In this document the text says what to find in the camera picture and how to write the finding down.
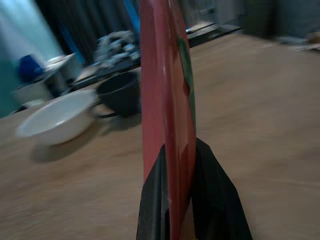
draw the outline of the dark curtain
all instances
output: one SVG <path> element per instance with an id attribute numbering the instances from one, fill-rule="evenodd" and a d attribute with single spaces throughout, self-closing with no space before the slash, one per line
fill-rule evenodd
<path id="1" fill-rule="evenodd" d="M 98 39 L 116 31 L 133 31 L 123 0 L 36 0 L 66 54 L 80 52 L 94 62 Z"/>

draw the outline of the red board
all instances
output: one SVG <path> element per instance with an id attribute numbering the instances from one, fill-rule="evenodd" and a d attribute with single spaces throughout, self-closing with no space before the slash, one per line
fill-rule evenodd
<path id="1" fill-rule="evenodd" d="M 178 46 L 178 39 L 186 46 L 188 41 L 174 0 L 140 0 L 140 22 L 144 180 L 165 144 L 170 239 L 178 240 L 196 159 L 190 88 Z"/>

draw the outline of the wooden table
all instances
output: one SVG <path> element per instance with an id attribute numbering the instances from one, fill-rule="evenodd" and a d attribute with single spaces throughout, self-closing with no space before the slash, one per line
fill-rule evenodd
<path id="1" fill-rule="evenodd" d="M 191 49 L 197 135 L 236 185 L 254 239 L 320 238 L 319 55 L 229 35 Z M 45 147 L 0 120 L 0 238 L 134 240 L 141 116 Z"/>

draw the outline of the bowl rim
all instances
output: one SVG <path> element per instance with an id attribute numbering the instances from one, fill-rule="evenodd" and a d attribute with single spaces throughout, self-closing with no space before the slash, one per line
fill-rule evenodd
<path id="1" fill-rule="evenodd" d="M 127 75 L 127 74 L 130 74 L 132 75 L 132 77 L 134 77 L 133 79 L 131 79 L 130 82 L 128 82 L 127 84 L 123 85 L 122 87 L 119 87 L 117 88 L 116 90 L 113 90 L 113 91 L 108 91 L 108 92 L 105 92 L 105 93 L 99 93 L 98 91 L 102 88 L 102 86 L 104 85 L 104 83 L 108 82 L 108 81 L 111 81 L 113 78 L 115 77 L 119 77 L 121 75 Z M 131 87 L 133 85 L 136 85 L 136 84 L 139 84 L 139 80 L 138 80 L 138 74 L 136 72 L 132 72 L 132 71 L 127 71 L 127 72 L 123 72 L 123 73 L 120 73 L 118 75 L 115 75 L 115 76 L 112 76 L 106 80 L 104 80 L 97 88 L 96 88 L 96 94 L 99 96 L 99 97 L 103 97 L 103 96 L 107 96 L 107 95 L 111 95 L 111 94 L 114 94 L 116 92 L 119 92 L 119 91 L 122 91 L 123 89 L 126 89 L 128 87 Z"/>
<path id="2" fill-rule="evenodd" d="M 36 118 L 41 112 L 43 112 L 45 109 L 51 107 L 52 105 L 55 105 L 57 103 L 60 103 L 62 101 L 65 101 L 66 99 L 70 98 L 70 97 L 74 97 L 75 95 L 79 95 L 79 94 L 89 94 L 92 95 L 92 99 L 91 101 L 88 101 L 87 104 L 84 104 L 83 107 L 79 108 L 77 111 L 74 111 L 71 115 L 69 115 L 62 123 L 51 126 L 43 131 L 35 131 L 35 132 L 31 132 L 29 134 L 27 134 L 24 130 L 25 127 L 28 126 L 28 124 L 34 119 Z M 71 92 L 69 94 L 66 94 L 64 96 L 58 97 L 56 99 L 53 99 L 52 102 L 46 104 L 45 106 L 41 107 L 40 109 L 38 109 L 37 111 L 35 111 L 34 113 L 32 113 L 27 119 L 25 119 L 20 125 L 19 127 L 16 129 L 16 135 L 18 137 L 22 137 L 22 138 L 28 138 L 28 137 L 32 137 L 32 136 L 36 136 L 39 134 L 43 134 L 46 133 L 56 127 L 59 127 L 63 124 L 65 124 L 66 122 L 70 121 L 71 119 L 77 117 L 78 115 L 80 115 L 81 113 L 83 113 L 86 109 L 88 109 L 90 107 L 90 105 L 92 105 L 95 100 L 97 98 L 97 94 L 96 91 L 94 89 L 87 89 L 87 90 L 80 90 L 80 91 L 75 91 L 75 92 Z"/>

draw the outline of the mug handle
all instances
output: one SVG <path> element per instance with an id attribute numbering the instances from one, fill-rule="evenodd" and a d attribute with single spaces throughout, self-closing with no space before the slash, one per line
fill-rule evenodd
<path id="1" fill-rule="evenodd" d="M 95 107 L 100 105 L 100 104 L 103 104 L 103 102 L 101 100 L 95 102 L 94 104 L 92 104 L 90 107 L 89 107 L 89 113 L 96 119 L 107 119 L 107 118 L 111 118 L 111 117 L 115 117 L 115 116 L 118 116 L 119 113 L 117 112 L 113 112 L 113 113 L 109 113 L 109 114 L 99 114 L 99 113 L 96 113 L 94 111 Z"/>

